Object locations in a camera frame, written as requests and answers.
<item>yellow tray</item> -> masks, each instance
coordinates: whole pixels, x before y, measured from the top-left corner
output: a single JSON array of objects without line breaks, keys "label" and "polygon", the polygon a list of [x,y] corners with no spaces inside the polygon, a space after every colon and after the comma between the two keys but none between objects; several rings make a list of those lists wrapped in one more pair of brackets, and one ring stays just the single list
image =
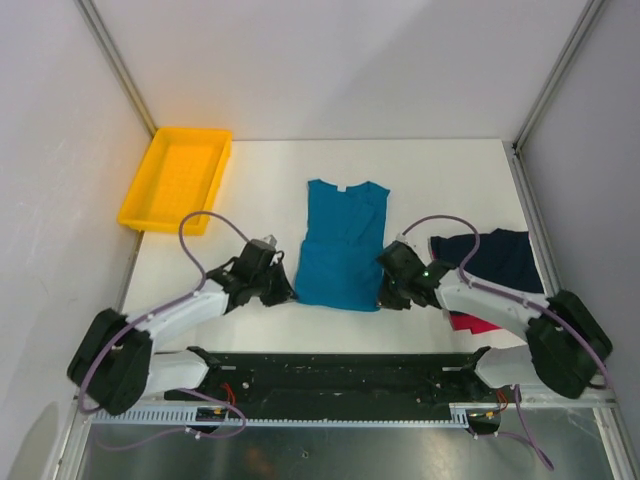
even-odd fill
[{"label": "yellow tray", "polygon": [[[195,210],[210,210],[231,154],[231,132],[160,128],[127,193],[118,222],[134,230],[177,233]],[[202,235],[209,216],[192,218],[186,235]]]}]

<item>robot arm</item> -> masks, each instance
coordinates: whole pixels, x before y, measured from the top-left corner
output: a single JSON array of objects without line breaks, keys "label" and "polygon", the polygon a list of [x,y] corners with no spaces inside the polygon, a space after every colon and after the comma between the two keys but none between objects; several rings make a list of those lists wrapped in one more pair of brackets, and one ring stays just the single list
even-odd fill
[{"label": "robot arm", "polygon": [[111,415],[119,415],[141,397],[178,388],[196,388],[215,360],[198,348],[156,354],[170,340],[196,325],[225,315],[259,297],[267,306],[295,298],[275,250],[275,239],[248,242],[239,257],[208,272],[202,288],[150,311],[120,314],[112,309],[93,320],[69,368],[81,385],[90,366],[118,332],[138,322],[99,365],[87,392]]},{"label": "robot arm", "polygon": [[508,384],[543,383],[560,395],[578,398],[597,367],[584,349],[551,318],[528,308],[537,304],[559,314],[604,360],[612,345],[582,301],[573,293],[560,291],[545,298],[479,280],[520,297],[522,303],[473,288],[477,281],[467,274],[463,281],[454,265],[434,261],[425,266],[403,242],[395,241],[378,258],[384,281],[378,296],[381,307],[403,310],[411,302],[421,306],[460,311],[487,320],[526,341],[528,345],[509,349],[488,349],[475,366],[476,375],[489,387]]}]

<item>teal fabric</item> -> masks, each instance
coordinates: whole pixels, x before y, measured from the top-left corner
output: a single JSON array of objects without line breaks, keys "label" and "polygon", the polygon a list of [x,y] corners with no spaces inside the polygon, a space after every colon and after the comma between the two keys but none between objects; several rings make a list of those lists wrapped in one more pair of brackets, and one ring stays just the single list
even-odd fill
[{"label": "teal fabric", "polygon": [[298,301],[373,312],[382,281],[389,190],[373,182],[347,187],[309,182],[307,236],[295,281]]}]

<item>gray floor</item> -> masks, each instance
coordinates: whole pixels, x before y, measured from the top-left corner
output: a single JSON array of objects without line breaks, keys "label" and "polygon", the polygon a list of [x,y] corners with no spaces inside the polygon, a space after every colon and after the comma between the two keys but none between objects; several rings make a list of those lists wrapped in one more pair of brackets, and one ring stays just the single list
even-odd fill
[{"label": "gray floor", "polygon": [[[473,438],[463,430],[249,428],[229,440],[171,435],[133,451],[92,447],[84,480],[503,480],[612,479],[590,410],[528,411],[538,442],[553,460],[547,472],[533,451],[509,439]],[[158,427],[99,425],[109,445],[147,438]],[[521,432],[513,410],[502,430]]]}]

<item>white wall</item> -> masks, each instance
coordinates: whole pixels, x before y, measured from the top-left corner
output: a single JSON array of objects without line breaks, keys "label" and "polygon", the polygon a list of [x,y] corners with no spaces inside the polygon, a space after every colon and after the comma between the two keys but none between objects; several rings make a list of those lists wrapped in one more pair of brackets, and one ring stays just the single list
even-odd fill
[{"label": "white wall", "polygon": [[564,284],[611,337],[640,449],[640,4],[613,0],[524,151]]},{"label": "white wall", "polygon": [[159,125],[512,140],[586,0],[97,0]]},{"label": "white wall", "polygon": [[121,287],[135,236],[115,219],[149,138],[71,0],[4,2],[0,62],[0,478],[40,417],[11,477],[30,479]]}]

